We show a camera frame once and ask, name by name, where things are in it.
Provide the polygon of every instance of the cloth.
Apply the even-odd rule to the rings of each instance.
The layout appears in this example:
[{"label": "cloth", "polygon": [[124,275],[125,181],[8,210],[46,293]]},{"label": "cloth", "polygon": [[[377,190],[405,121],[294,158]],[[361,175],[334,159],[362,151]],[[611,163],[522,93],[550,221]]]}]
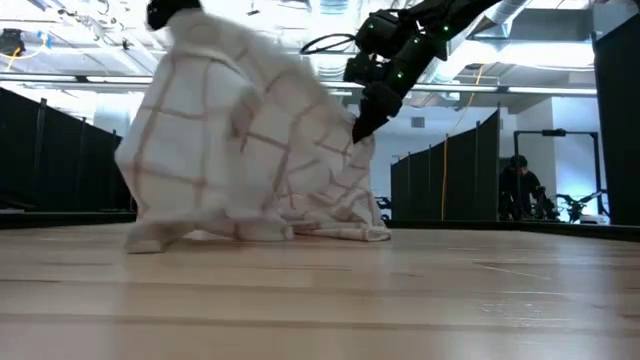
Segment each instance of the cloth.
[{"label": "cloth", "polygon": [[182,11],[116,152],[139,207],[129,240],[195,230],[239,240],[295,234],[380,241],[374,138],[310,68],[228,20]]}]

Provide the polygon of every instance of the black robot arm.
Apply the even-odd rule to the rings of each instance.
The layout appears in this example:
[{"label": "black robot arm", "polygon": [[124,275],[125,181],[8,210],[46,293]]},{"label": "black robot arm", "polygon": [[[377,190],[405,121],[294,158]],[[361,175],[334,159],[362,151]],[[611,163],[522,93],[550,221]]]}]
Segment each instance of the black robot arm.
[{"label": "black robot arm", "polygon": [[344,81],[364,86],[353,142],[398,115],[402,100],[433,58],[447,59],[447,41],[499,1],[428,0],[371,13],[355,36],[360,53],[347,61],[344,74]]}]

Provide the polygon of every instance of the black curtain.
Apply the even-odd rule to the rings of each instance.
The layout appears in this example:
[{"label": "black curtain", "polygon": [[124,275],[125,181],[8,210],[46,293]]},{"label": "black curtain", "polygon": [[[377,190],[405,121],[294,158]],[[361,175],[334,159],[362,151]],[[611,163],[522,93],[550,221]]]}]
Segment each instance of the black curtain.
[{"label": "black curtain", "polygon": [[609,213],[614,225],[640,225],[640,14],[594,45]]},{"label": "black curtain", "polygon": [[0,106],[0,208],[130,209],[114,161],[120,137],[4,89]]},{"label": "black curtain", "polygon": [[32,172],[39,107],[0,88],[0,206],[35,207]]},{"label": "black curtain", "polygon": [[[444,219],[496,221],[500,113],[447,140]],[[394,220],[439,221],[442,214],[444,142],[391,167]]]}]

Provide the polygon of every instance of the wooden table surface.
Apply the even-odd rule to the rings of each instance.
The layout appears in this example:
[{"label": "wooden table surface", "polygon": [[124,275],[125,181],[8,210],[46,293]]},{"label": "wooden table surface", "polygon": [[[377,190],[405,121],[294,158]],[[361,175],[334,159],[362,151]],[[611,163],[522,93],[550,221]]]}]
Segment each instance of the wooden table surface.
[{"label": "wooden table surface", "polygon": [[397,230],[387,243],[0,232],[1,360],[638,359],[640,245]]}]

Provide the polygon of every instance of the white towel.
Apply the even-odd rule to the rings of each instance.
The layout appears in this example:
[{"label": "white towel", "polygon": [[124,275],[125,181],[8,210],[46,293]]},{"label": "white towel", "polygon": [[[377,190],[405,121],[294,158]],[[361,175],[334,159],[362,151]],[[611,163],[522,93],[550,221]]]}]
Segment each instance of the white towel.
[{"label": "white towel", "polygon": [[373,136],[311,69],[228,20],[182,11],[116,152],[139,206],[130,241],[194,230],[239,240],[295,234],[380,241]]}]

